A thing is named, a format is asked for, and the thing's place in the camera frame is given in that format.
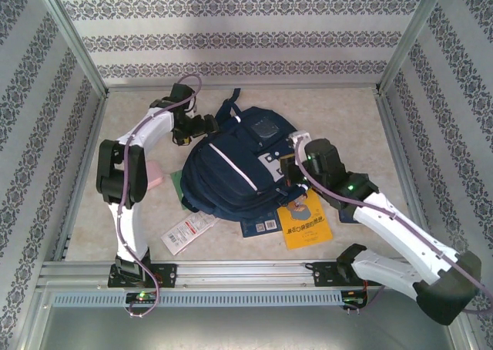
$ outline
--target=patterned wallpaper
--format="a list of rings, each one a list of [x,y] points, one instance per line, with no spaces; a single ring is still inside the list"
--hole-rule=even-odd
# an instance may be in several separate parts
[[[108,86],[376,83],[420,0],[63,0]]]
[[[42,0],[0,0],[0,349],[16,348],[99,97]]]
[[[387,100],[433,235],[483,262],[493,289],[493,0],[438,0]],[[473,301],[486,308],[485,297]],[[493,315],[469,316],[493,348]]]

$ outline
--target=pink object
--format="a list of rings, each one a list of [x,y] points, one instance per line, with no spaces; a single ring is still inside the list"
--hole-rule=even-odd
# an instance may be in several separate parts
[[[147,190],[159,186],[164,179],[164,174],[157,161],[146,161]]]

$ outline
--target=navy blue backpack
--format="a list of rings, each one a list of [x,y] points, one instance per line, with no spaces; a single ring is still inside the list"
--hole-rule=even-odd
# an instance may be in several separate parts
[[[182,203],[226,220],[262,217],[306,192],[288,187],[279,158],[290,154],[287,136],[296,129],[269,109],[235,104],[240,89],[216,114],[220,130],[192,149],[182,172]]]

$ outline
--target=green cloth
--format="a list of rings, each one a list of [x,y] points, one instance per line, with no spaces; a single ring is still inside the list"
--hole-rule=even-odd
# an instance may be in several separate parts
[[[182,205],[182,209],[186,210],[186,207],[182,204],[183,192],[182,187],[179,184],[182,179],[182,171],[178,170],[174,173],[171,173],[171,180],[173,181],[173,186],[175,186],[176,195],[178,196],[179,203]]]

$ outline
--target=yellow book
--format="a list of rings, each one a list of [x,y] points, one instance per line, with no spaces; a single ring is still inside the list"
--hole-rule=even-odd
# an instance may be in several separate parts
[[[277,209],[289,250],[332,239],[324,209],[313,190],[308,190],[286,207]]]

